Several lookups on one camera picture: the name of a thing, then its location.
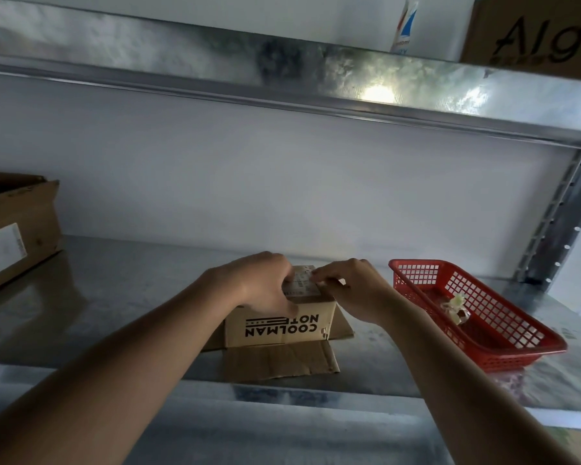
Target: basket rim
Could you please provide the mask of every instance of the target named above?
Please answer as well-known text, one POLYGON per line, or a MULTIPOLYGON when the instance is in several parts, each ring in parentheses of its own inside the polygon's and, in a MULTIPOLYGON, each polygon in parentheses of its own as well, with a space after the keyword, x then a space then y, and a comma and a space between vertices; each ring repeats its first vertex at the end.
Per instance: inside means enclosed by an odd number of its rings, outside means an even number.
POLYGON ((411 290, 413 290, 416 293, 416 295, 418 295, 425 303, 427 303, 437 313, 437 316, 439 316, 441 318, 441 320, 443 320, 449 326, 449 328, 455 332, 456 336, 461 338, 465 343, 469 343, 469 344, 473 345, 474 349, 482 351, 483 353, 485 353, 487 355, 492 355, 494 357, 499 357, 499 358, 503 358, 503 359, 514 358, 514 357, 523 358, 523 357, 540 356, 540 355, 545 355, 545 354, 557 354, 560 352, 566 352, 566 350, 568 349, 568 344, 566 343, 565 339, 561 335, 556 333, 554 330, 550 329, 548 326, 546 326, 541 321, 536 320, 530 314, 526 313, 524 310, 517 307, 515 304, 513 304, 512 302, 507 300, 504 296, 500 295, 495 290, 491 289, 486 284, 484 284, 482 281, 479 281, 476 277, 472 276, 470 273, 468 273, 464 269, 461 269, 459 266, 455 265, 454 263, 450 263, 449 261, 445 261, 445 260, 441 260, 441 259, 392 259, 389 262, 389 267, 390 267, 390 269, 392 269, 394 271, 395 275, 400 277, 402 279, 402 281, 407 286, 409 286, 409 288, 411 290), (545 347, 537 347, 536 346, 536 347, 523 347, 523 348, 493 348, 493 349, 490 349, 490 348, 487 348, 481 344, 478 344, 471 337, 469 337, 469 335, 467 333, 465 333, 461 328, 459 328, 458 325, 455 324, 449 317, 447 317, 446 314, 443 312, 443 310, 441 310, 439 307, 437 307, 437 305, 432 300, 430 300, 428 297, 426 297, 426 295, 413 282, 411 282, 402 273, 402 271, 400 269, 398 269, 398 267, 396 267, 396 265, 398 265, 398 264, 407 264, 407 263, 409 263, 409 264, 428 264, 429 262, 432 262, 433 265, 435 263, 437 263, 437 264, 443 263, 443 264, 447 264, 447 265, 450 265, 451 267, 455 268, 460 274, 467 277, 467 279, 474 281, 474 283, 476 285, 478 285, 481 289, 485 290, 488 294, 490 294, 492 297, 494 297, 497 301, 499 301, 502 304, 507 305, 510 308, 513 307, 515 309, 516 314, 518 316, 520 316, 523 320, 525 320, 527 322, 533 322, 533 326, 535 328, 537 328, 538 325, 540 325, 544 330, 552 333, 556 338, 555 344, 553 346, 545 346, 545 347))

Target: forearm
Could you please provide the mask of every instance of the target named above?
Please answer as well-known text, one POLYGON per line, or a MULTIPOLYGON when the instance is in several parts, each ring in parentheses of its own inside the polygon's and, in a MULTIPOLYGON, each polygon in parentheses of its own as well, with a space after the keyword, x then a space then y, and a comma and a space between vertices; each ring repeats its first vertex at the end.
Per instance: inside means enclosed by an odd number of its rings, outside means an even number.
POLYGON ((209 335, 232 294, 199 280, 104 339, 0 415, 0 464, 118 464, 209 335))
POLYGON ((406 360, 457 465, 573 464, 544 428, 494 384, 422 309, 401 296, 380 323, 406 360))

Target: person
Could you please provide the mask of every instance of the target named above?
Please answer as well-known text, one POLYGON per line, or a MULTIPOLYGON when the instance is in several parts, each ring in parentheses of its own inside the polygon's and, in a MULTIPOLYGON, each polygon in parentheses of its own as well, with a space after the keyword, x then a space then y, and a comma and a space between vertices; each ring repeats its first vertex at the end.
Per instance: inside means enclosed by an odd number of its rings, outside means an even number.
MULTIPOLYGON (((281 289, 293 274, 283 255, 269 252, 205 271, 6 408, 0 465, 122 463, 235 306, 296 315, 281 289)), ((392 337, 457 465, 578 463, 368 261, 328 264, 312 280, 348 313, 392 337)))

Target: white label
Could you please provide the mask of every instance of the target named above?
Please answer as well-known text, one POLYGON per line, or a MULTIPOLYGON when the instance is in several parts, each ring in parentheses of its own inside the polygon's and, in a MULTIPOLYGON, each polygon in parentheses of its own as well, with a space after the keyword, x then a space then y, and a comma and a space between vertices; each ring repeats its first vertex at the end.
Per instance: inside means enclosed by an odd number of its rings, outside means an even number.
POLYGON ((0 229, 0 271, 4 271, 9 266, 27 256, 24 248, 22 235, 16 223, 7 225, 0 229))
POLYGON ((314 266, 297 266, 295 268, 295 280, 282 286, 282 291, 287 297, 308 297, 321 295, 317 285, 310 282, 310 276, 314 266))

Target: person's left arm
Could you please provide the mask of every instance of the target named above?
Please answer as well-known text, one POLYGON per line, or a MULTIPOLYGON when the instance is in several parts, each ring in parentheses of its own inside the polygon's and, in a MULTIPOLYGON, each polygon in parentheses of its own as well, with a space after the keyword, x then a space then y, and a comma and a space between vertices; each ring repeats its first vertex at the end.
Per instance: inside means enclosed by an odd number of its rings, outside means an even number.
POLYGON ((260 253, 206 271, 93 346, 0 414, 0 465, 123 462, 209 336, 237 305, 295 316, 293 268, 260 253))

